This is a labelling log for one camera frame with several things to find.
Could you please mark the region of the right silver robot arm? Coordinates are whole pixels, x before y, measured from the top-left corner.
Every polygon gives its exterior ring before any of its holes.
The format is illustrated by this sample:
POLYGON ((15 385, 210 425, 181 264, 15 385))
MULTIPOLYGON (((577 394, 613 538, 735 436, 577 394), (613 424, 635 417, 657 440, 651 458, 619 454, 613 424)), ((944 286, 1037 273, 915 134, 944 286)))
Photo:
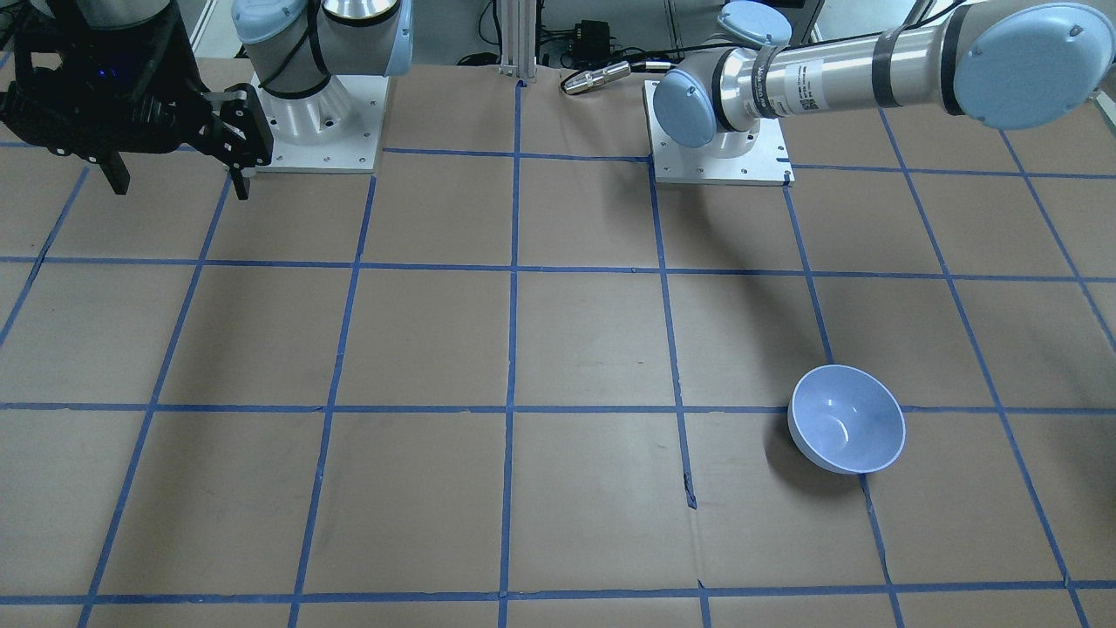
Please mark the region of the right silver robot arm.
POLYGON ((256 83, 208 87, 175 1, 4 1, 15 79, 3 124, 25 143, 99 167, 117 195, 123 154, 194 147, 227 166, 235 196, 275 141, 350 123, 343 76, 398 76, 412 60, 407 1, 235 1, 256 83))

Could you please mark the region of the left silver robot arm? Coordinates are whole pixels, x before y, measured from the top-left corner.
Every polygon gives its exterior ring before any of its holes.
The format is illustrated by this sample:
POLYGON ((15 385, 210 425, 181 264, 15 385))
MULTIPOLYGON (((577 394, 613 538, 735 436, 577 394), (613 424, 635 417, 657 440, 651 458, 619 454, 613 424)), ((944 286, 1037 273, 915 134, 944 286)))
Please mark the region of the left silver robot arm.
POLYGON ((936 104, 993 131, 1064 118, 1113 66, 1112 1, 977 1, 935 25, 841 41, 719 44, 655 84, 650 120, 685 148, 759 120, 936 104))

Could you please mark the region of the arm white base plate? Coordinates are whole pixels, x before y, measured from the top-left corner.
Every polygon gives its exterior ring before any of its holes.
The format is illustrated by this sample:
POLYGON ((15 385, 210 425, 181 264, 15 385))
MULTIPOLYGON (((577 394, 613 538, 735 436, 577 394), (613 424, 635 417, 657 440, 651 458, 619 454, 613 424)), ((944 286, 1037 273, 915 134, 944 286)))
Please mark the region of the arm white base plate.
POLYGON ((389 77, 334 75, 307 95, 260 89, 275 149, 256 171, 374 174, 389 86, 389 77))
POLYGON ((709 146, 683 147, 657 120, 653 97, 658 83, 644 83, 644 104, 655 181, 661 184, 792 186, 792 160, 776 119, 761 119, 748 133, 718 133, 709 146))

